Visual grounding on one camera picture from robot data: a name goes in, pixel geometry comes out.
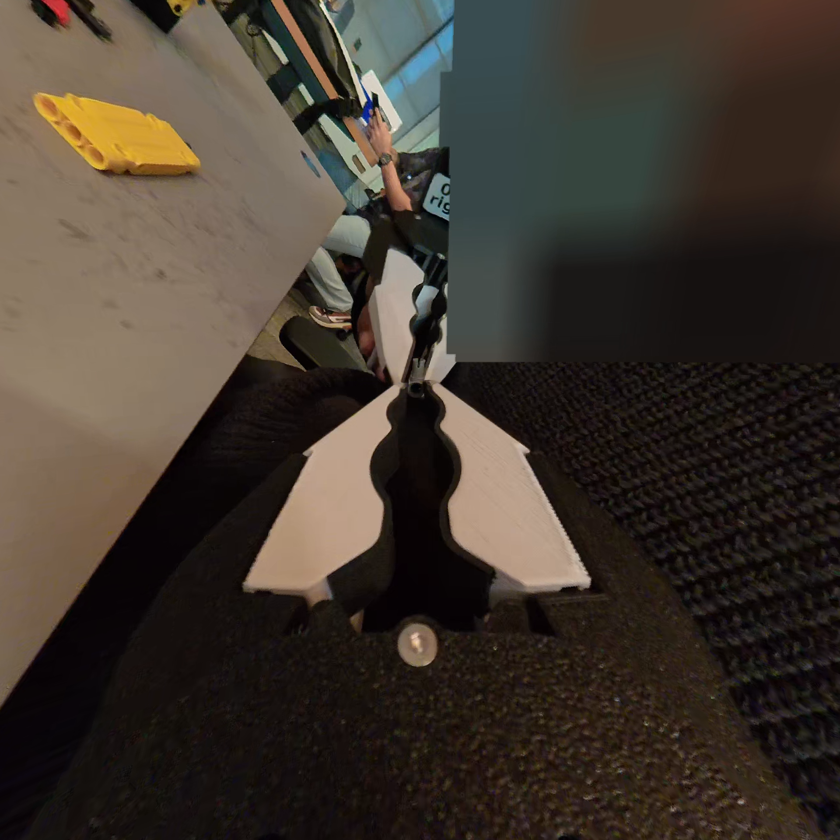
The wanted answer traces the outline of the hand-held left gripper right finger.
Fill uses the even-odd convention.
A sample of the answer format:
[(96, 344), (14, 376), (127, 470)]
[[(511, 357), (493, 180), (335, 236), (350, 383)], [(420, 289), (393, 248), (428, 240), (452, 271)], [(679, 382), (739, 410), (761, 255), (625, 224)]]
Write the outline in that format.
[(592, 576), (529, 462), (529, 449), (441, 384), (427, 388), (454, 465), (444, 501), (453, 551), (482, 576), (479, 616), (504, 602), (592, 593)]

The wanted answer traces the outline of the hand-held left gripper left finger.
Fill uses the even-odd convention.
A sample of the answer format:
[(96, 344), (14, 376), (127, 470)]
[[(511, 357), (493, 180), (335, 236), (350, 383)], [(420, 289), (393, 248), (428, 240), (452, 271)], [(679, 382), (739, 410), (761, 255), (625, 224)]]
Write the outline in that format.
[(246, 593), (333, 602), (360, 631), (392, 582), (389, 484), (400, 468), (406, 393), (393, 385), (313, 444), (243, 582)]

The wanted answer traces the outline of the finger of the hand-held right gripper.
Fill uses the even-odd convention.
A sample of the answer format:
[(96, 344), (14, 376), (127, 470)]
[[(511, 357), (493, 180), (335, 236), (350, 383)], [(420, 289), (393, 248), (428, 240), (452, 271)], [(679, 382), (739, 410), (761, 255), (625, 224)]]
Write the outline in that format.
[(394, 385), (407, 384), (415, 297), (424, 281), (424, 272), (412, 259), (392, 252), (386, 258), (383, 279), (368, 300), (373, 339), (368, 366), (373, 372), (381, 371)]
[(426, 382), (442, 382), (455, 366), (455, 356), (448, 352), (448, 293), (446, 285), (420, 287), (415, 297), (416, 316), (412, 321), (415, 356), (428, 358)]

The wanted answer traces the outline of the pile of plastic building parts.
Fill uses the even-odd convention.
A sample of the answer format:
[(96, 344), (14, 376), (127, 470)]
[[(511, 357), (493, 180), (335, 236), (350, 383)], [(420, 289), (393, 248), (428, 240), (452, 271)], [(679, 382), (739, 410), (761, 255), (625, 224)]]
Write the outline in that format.
[(99, 17), (92, 1), (28, 1), (28, 4), (52, 28), (68, 28), (74, 17), (100, 40), (112, 41), (112, 31)]

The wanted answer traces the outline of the person's black knit sweater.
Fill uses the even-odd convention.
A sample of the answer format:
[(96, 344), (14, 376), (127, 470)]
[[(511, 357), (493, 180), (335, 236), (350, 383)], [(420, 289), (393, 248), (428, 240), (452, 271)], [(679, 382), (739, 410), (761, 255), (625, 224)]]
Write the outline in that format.
[(371, 629), (242, 582), (381, 396), (235, 373), (2, 711), (2, 838), (838, 838), (838, 364), (463, 364), (594, 595), (464, 616), (436, 439)]

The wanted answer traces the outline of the wooden background desk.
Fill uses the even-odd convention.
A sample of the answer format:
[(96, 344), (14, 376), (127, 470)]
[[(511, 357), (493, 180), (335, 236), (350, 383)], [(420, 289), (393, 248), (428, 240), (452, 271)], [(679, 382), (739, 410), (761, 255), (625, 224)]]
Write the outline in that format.
[(302, 100), (293, 118), (297, 131), (315, 132), (364, 187), (380, 181), (368, 138), (378, 110), (393, 132), (401, 120), (373, 71), (360, 73), (325, 2), (258, 2), (252, 18), (276, 51), (282, 67), (269, 89), (287, 105)]

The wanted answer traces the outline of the yellow panel brick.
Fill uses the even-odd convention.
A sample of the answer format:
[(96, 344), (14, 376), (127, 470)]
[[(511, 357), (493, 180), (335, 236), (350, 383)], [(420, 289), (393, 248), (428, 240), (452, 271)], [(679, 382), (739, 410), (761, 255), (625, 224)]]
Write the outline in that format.
[(85, 162), (115, 175), (187, 175), (201, 169), (192, 148), (166, 121), (105, 101), (37, 92), (40, 116)]

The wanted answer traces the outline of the black and yellow brick model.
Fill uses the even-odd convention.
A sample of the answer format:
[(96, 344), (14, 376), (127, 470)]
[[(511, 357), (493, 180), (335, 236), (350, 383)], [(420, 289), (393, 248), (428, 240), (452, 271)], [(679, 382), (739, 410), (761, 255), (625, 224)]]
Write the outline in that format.
[(162, 33), (168, 35), (185, 15), (204, 1), (130, 1)]

